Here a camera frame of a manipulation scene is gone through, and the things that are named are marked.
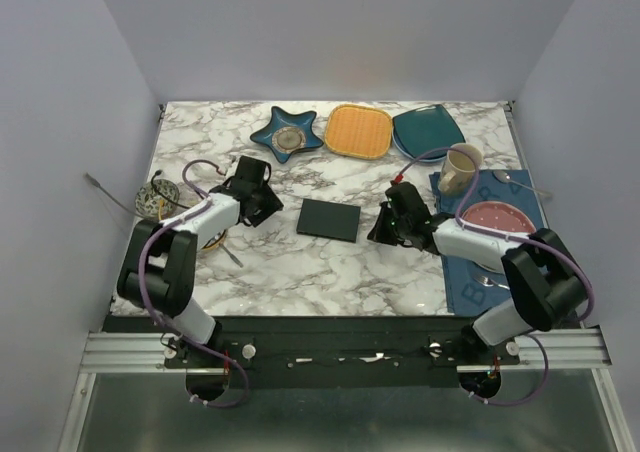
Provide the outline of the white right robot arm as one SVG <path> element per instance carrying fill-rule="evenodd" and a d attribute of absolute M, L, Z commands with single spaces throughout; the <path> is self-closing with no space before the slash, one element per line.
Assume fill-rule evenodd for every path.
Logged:
<path fill-rule="evenodd" d="M 452 214 L 433 215 L 408 182 L 394 182 L 385 196 L 368 240 L 465 259 L 506 278 L 511 298 L 483 312 L 462 332 L 460 351 L 467 361 L 483 363 L 505 340 L 549 331 L 582 304 L 593 308 L 588 279 L 552 230 L 508 234 Z"/>

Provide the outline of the black network switch box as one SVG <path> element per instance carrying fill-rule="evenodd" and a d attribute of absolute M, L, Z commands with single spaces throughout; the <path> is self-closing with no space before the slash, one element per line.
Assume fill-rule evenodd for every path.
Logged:
<path fill-rule="evenodd" d="M 304 199 L 296 232 L 306 236 L 355 243 L 360 213 L 359 206 Z"/>

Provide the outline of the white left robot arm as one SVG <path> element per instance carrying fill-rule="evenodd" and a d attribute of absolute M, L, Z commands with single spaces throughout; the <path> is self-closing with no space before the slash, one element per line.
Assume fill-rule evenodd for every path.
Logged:
<path fill-rule="evenodd" d="M 220 359 L 222 326 L 193 297 L 197 255 L 230 228 L 256 227 L 283 209 L 269 185 L 271 171 L 269 163 L 242 156 L 234 175 L 196 205 L 160 222 L 141 220 L 133 229 L 116 292 L 189 340 L 187 354 L 201 367 Z"/>

